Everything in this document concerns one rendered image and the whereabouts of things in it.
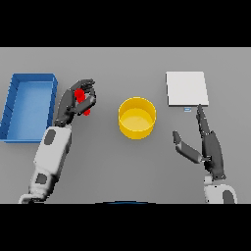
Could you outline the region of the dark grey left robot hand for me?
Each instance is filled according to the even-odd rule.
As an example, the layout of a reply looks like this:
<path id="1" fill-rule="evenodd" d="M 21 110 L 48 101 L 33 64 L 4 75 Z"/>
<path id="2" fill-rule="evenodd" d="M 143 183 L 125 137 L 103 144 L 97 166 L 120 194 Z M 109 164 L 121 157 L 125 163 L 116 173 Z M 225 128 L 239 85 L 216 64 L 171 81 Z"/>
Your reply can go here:
<path id="1" fill-rule="evenodd" d="M 91 79 L 81 79 L 63 94 L 58 107 L 58 114 L 54 126 L 65 127 L 69 125 L 75 115 L 80 116 L 96 104 L 96 93 L 93 88 L 95 81 Z M 78 91 L 87 93 L 88 97 L 82 102 L 76 100 Z"/>

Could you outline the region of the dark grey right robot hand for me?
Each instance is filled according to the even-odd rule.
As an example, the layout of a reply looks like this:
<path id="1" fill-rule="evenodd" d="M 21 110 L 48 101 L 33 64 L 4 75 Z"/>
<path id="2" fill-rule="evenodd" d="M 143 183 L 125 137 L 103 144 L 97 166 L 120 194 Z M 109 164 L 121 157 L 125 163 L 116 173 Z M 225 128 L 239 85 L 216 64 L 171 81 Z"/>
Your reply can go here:
<path id="1" fill-rule="evenodd" d="M 202 152 L 198 152 L 186 144 L 177 131 L 173 132 L 176 152 L 194 164 L 204 164 L 204 168 L 212 176 L 212 180 L 226 179 L 224 171 L 224 158 L 220 141 L 216 134 L 210 130 L 209 124 L 201 104 L 197 106 L 196 119 L 202 140 Z"/>

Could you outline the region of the red beaker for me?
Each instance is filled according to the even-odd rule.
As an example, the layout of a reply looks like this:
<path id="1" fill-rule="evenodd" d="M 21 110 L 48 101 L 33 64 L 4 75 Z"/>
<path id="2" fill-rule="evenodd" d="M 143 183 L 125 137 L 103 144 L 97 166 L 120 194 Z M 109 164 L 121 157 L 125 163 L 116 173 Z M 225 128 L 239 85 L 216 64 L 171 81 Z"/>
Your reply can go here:
<path id="1" fill-rule="evenodd" d="M 85 93 L 81 88 L 78 88 L 75 91 L 75 100 L 78 104 L 82 103 L 85 100 Z M 85 116 L 89 116 L 90 115 L 90 110 L 86 110 L 83 112 L 83 114 Z"/>

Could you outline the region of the pale square measuring scale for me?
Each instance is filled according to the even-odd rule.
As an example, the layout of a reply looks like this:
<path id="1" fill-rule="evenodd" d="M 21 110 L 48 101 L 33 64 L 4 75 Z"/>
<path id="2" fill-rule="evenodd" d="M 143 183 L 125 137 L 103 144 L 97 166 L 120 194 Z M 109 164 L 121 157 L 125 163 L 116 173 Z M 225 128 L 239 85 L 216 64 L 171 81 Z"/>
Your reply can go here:
<path id="1" fill-rule="evenodd" d="M 209 106 L 203 72 L 166 72 L 169 107 Z"/>

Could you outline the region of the yellow bowl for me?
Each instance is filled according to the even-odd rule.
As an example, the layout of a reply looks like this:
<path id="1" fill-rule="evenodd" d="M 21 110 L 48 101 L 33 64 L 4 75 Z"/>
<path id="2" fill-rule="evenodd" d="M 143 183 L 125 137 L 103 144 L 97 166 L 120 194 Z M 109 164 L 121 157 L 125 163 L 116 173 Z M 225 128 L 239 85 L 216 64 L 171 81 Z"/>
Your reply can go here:
<path id="1" fill-rule="evenodd" d="M 126 99 L 118 110 L 121 133 L 129 139 L 143 139 L 153 130 L 157 120 L 155 106 L 143 97 Z"/>

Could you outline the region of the blue tray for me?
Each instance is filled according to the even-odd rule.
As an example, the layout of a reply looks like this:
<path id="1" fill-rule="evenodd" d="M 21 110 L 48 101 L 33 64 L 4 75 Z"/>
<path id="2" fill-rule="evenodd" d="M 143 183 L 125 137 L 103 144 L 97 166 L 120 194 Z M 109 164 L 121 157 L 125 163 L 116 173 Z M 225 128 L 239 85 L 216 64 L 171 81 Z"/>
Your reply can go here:
<path id="1" fill-rule="evenodd" d="M 0 141 L 39 143 L 53 124 L 57 85 L 54 74 L 12 74 L 0 121 Z"/>

